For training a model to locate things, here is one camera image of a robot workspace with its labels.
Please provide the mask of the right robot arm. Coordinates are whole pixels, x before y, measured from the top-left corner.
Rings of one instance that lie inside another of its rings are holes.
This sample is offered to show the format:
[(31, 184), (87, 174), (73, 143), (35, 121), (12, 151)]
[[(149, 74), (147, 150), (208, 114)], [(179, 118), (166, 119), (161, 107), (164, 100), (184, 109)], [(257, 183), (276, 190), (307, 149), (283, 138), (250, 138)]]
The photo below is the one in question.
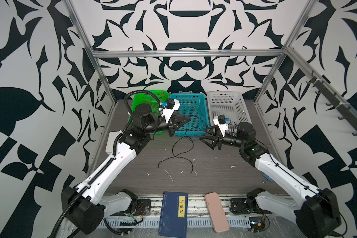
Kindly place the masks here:
[(335, 193), (328, 188), (318, 188), (280, 163), (267, 146), (256, 139), (252, 124), (239, 123), (237, 131), (231, 133), (226, 123), (216, 122), (204, 132), (206, 136), (200, 139), (203, 143), (211, 149), (221, 149), (224, 145), (238, 148), (244, 161), (267, 175), (292, 198), (289, 201), (264, 189), (255, 189), (249, 196), (258, 208), (291, 221), (308, 238), (344, 236), (335, 231), (347, 224)]

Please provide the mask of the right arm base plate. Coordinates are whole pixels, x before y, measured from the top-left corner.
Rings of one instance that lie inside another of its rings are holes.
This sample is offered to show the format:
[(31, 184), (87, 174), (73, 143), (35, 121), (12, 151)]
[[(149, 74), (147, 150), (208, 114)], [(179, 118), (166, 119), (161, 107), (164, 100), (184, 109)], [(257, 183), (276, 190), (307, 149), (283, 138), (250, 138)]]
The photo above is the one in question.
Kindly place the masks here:
[(245, 215), (245, 214), (272, 214), (268, 210), (262, 210), (259, 208), (256, 202), (256, 197), (259, 193), (265, 192), (262, 188), (256, 188), (247, 194), (246, 198), (231, 198), (230, 199), (230, 211), (234, 215)]

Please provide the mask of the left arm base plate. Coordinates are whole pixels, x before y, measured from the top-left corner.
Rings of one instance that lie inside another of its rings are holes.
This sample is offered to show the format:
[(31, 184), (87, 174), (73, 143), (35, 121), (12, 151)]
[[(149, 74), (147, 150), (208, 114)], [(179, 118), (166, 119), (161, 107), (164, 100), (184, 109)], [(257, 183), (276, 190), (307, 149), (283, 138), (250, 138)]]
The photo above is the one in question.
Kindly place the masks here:
[(131, 207), (126, 211), (120, 211), (112, 214), (112, 216), (123, 216), (127, 214), (140, 216), (146, 215), (151, 211), (151, 199), (138, 199), (136, 203), (132, 203)]

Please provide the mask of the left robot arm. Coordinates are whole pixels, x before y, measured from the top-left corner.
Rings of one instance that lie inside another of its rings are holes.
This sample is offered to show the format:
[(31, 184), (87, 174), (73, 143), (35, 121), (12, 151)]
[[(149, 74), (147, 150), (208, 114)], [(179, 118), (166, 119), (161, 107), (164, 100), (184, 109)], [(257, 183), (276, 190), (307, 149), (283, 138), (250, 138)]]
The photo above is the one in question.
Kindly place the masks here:
[[(158, 113), (154, 114), (151, 106), (146, 103), (131, 109), (128, 100), (136, 94), (147, 94), (154, 98)], [(190, 117), (177, 113), (180, 108), (179, 100), (167, 98), (161, 101), (148, 90), (135, 90), (126, 94), (124, 103), (129, 114), (125, 128), (118, 132), (107, 159), (83, 182), (75, 187), (67, 187), (61, 193), (63, 212), (51, 231), (51, 238), (57, 236), (64, 219), (76, 226), (76, 230), (70, 234), (74, 237), (80, 231), (86, 235), (92, 233), (113, 214), (132, 213), (137, 203), (134, 193), (123, 189), (116, 195), (103, 199), (106, 190), (126, 165), (152, 141), (155, 133), (167, 131), (169, 136), (173, 136), (175, 131), (191, 120)]]

